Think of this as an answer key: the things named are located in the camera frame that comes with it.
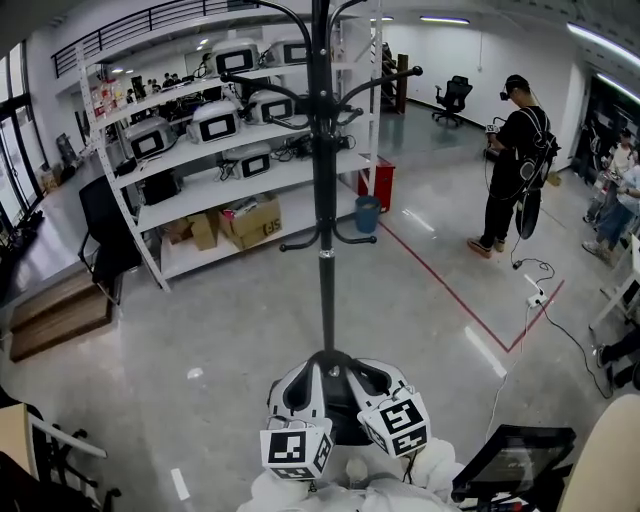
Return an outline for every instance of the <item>fluorescent tube light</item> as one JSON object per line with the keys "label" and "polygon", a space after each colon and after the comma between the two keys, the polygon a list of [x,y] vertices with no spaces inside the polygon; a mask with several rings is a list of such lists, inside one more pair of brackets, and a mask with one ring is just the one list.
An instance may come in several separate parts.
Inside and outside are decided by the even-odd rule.
{"label": "fluorescent tube light", "polygon": [[636,67],[640,68],[640,57],[638,57],[637,55],[634,55],[629,50],[625,50],[622,46],[617,45],[613,41],[610,41],[605,37],[602,37],[598,34],[595,34],[594,32],[591,32],[582,27],[578,27],[577,25],[573,25],[571,23],[567,23],[567,28],[572,34],[580,36],[588,41],[591,41],[592,43],[598,44],[606,48],[607,50],[615,53],[616,55],[624,59],[627,59]]}
{"label": "fluorescent tube light", "polygon": [[625,96],[628,96],[629,98],[631,98],[636,103],[640,104],[640,98],[638,98],[631,91],[629,91],[629,90],[625,89],[624,87],[622,87],[619,83],[614,82],[613,80],[611,80],[611,78],[603,75],[602,73],[598,73],[598,78],[600,80],[602,80],[604,83],[609,84],[614,89],[617,89],[618,91],[620,91]]}
{"label": "fluorescent tube light", "polygon": [[431,21],[434,23],[453,23],[454,25],[468,25],[469,20],[462,18],[432,18],[430,16],[420,16],[422,21]]}

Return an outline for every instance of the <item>brown shoe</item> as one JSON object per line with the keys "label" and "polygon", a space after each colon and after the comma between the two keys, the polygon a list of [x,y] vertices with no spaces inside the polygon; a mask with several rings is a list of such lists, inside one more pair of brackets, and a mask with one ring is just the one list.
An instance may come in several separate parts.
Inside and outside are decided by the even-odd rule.
{"label": "brown shoe", "polygon": [[467,240],[467,245],[472,251],[477,252],[483,258],[491,258],[491,247],[485,247],[482,245],[479,238],[469,238]]}

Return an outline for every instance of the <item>red line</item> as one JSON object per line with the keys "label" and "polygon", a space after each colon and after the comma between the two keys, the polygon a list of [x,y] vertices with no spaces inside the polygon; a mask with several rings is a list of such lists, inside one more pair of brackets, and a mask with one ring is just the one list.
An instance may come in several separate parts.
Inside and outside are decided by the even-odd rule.
{"label": "red line", "polygon": [[562,285],[564,285],[564,279],[562,281],[560,281],[560,284],[558,285],[558,287],[555,289],[555,291],[551,294],[551,296],[549,297],[549,300],[545,303],[544,306],[542,306],[540,308],[540,310],[538,311],[538,314],[533,318],[533,320],[531,321],[531,323],[529,324],[529,326],[527,327],[526,330],[522,331],[520,333],[520,336],[518,336],[515,341],[513,342],[513,344],[511,345],[511,347],[509,348],[509,350],[507,350],[507,352],[511,352],[517,345],[518,343],[520,343],[522,341],[522,339],[524,338],[524,335],[527,331],[530,331],[531,328],[535,325],[535,323],[538,321],[538,319],[542,316],[542,313],[547,309],[547,306],[549,304],[551,304],[551,301],[553,301],[553,299],[555,298],[555,296],[558,294],[558,292],[560,291],[560,288],[562,288]]}
{"label": "red line", "polygon": [[502,342],[500,341],[500,339],[499,339],[499,338],[494,334],[494,332],[493,332],[491,329],[489,329],[489,327],[487,327],[487,324],[485,324],[482,320],[480,320],[480,318],[478,317],[478,315],[476,315],[476,314],[471,310],[471,308],[470,308],[469,306],[467,306],[467,305],[463,302],[463,300],[462,300],[460,297],[458,297],[458,295],[456,294],[456,292],[454,292],[454,291],[451,289],[451,287],[450,287],[447,283],[445,283],[444,279],[442,279],[438,274],[436,274],[436,272],[435,272],[435,271],[434,271],[434,270],[433,270],[429,265],[427,265],[427,264],[425,263],[425,261],[424,261],[420,256],[418,256],[418,255],[413,251],[413,249],[411,249],[411,247],[409,247],[406,243],[404,243],[404,242],[403,242],[403,241],[402,241],[402,240],[401,240],[401,239],[400,239],[400,238],[399,238],[399,237],[398,237],[398,236],[397,236],[393,231],[391,231],[391,230],[390,230],[387,226],[385,226],[382,222],[379,222],[379,221],[378,221],[378,224],[379,224],[380,226],[382,226],[382,227],[385,229],[385,231],[386,231],[387,233],[389,233],[393,238],[395,238],[395,239],[396,239],[396,241],[397,241],[397,242],[398,242],[402,247],[404,247],[404,248],[407,250],[407,252],[408,252],[409,254],[411,254],[411,256],[413,256],[415,259],[417,259],[417,260],[420,262],[420,264],[421,264],[424,268],[426,268],[426,269],[429,271],[429,273],[430,273],[430,274],[435,278],[435,280],[436,280],[436,281],[438,281],[442,286],[444,286],[444,287],[445,287],[445,289],[446,289],[446,290],[449,292],[449,294],[450,294],[450,295],[451,295],[451,296],[456,300],[456,302],[457,302],[458,304],[460,304],[460,306],[462,306],[462,309],[464,309],[467,313],[469,313],[469,314],[473,317],[473,319],[474,319],[476,322],[478,322],[478,324],[480,324],[480,326],[481,326],[485,331],[487,331],[487,333],[489,334],[489,336],[491,336],[491,337],[496,341],[496,343],[502,347],[502,350],[504,350],[505,352],[509,353],[509,350],[511,350],[511,349],[507,348],[507,347],[505,346],[505,344],[504,344],[504,343],[502,343]]}

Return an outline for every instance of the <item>wooden step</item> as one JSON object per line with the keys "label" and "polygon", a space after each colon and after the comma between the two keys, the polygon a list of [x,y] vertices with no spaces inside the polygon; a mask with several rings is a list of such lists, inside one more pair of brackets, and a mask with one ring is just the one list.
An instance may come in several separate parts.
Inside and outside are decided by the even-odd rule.
{"label": "wooden step", "polygon": [[20,304],[13,312],[10,329],[15,333],[40,315],[60,310],[67,304],[92,294],[96,289],[91,275],[83,269]]}
{"label": "wooden step", "polygon": [[11,360],[22,361],[76,336],[107,325],[111,302],[93,287],[88,295],[55,311],[48,310],[13,334]]}

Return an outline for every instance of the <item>power strip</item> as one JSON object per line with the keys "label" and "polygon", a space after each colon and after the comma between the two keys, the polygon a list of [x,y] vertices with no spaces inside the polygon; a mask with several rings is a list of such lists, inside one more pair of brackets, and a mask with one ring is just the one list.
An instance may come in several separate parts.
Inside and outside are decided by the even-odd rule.
{"label": "power strip", "polygon": [[529,307],[533,309],[533,308],[537,308],[538,306],[543,306],[544,304],[546,304],[548,300],[549,300],[549,297],[547,297],[544,294],[544,292],[542,292],[542,294],[536,293],[535,295],[532,295],[531,297],[529,297],[527,299],[527,303],[529,304]]}

